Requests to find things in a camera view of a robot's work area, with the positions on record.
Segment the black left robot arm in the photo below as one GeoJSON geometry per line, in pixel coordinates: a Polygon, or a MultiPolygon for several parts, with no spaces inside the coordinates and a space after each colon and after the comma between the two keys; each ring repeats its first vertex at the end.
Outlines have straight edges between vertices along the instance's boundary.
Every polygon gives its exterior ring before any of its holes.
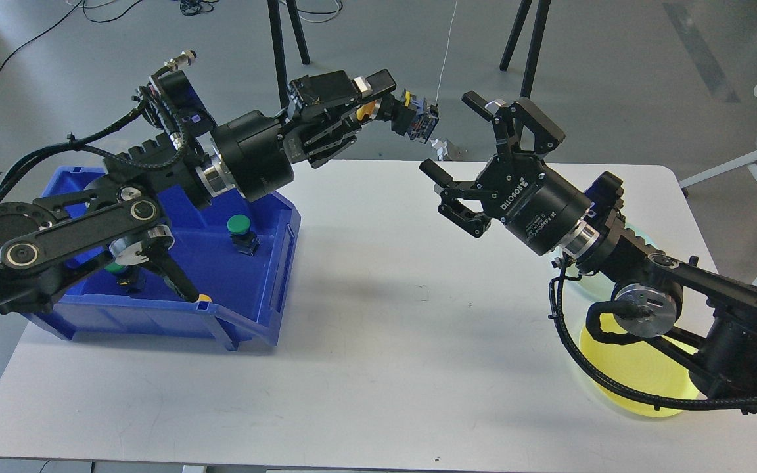
{"type": "Polygon", "coordinates": [[[179,187],[197,208],[229,191],[249,202],[273,194],[294,179],[292,165],[321,167],[354,144],[363,125],[357,109],[392,100],[397,86],[387,69],[302,77],[288,85],[293,114],[255,110],[216,125],[183,73],[196,57],[187,50],[165,62],[139,88],[135,108],[102,131],[36,150],[4,175],[0,313],[48,313],[69,288],[111,263],[144,267],[195,302],[198,288],[169,254],[159,192],[179,187]],[[84,191],[5,200],[27,171],[61,152],[102,156],[106,173],[84,191]]]}

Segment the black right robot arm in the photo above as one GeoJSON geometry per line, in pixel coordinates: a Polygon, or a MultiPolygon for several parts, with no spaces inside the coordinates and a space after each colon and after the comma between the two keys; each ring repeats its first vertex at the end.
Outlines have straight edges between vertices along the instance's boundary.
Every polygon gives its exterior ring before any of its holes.
{"type": "Polygon", "coordinates": [[[421,162],[440,195],[438,211],[473,237],[496,219],[535,254],[560,252],[549,282],[550,318],[581,371],[656,410],[757,413],[757,285],[702,269],[695,257],[674,258],[628,228],[616,175],[602,173],[580,191],[550,168],[544,156],[565,134],[529,98],[508,104],[469,91],[462,100],[492,124],[496,151],[472,181],[421,162]],[[570,267],[576,275],[568,275],[570,267]],[[587,309],[589,335],[601,344],[649,346],[683,367],[703,400],[642,392],[589,362],[566,326],[562,293],[566,281],[593,275],[613,288],[587,309]]]}

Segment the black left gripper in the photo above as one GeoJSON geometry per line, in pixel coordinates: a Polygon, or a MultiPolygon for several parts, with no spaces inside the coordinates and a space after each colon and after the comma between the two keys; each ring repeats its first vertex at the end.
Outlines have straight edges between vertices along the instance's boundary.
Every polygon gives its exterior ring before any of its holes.
{"type": "Polygon", "coordinates": [[[235,186],[249,202],[294,180],[292,164],[307,161],[319,168],[357,140],[361,129],[354,106],[369,104],[396,90],[387,69],[349,78],[334,71],[292,80],[287,94],[295,114],[285,124],[285,151],[279,120],[249,111],[217,126],[211,138],[235,186]]]}

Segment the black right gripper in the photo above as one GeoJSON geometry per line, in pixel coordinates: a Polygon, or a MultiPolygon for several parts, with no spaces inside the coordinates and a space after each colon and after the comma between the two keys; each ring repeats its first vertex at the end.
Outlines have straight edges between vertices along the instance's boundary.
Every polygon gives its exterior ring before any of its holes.
{"type": "Polygon", "coordinates": [[[475,238],[492,219],[500,219],[535,254],[546,254],[591,206],[583,192],[541,161],[564,141],[565,132],[529,98],[508,104],[469,91],[461,100],[492,123],[496,153],[477,181],[456,181],[432,159],[420,163],[419,170],[433,180],[441,198],[438,213],[475,238]],[[534,135],[531,150],[520,146],[525,128],[534,135]],[[461,200],[482,201],[484,212],[473,212],[461,200]]]}

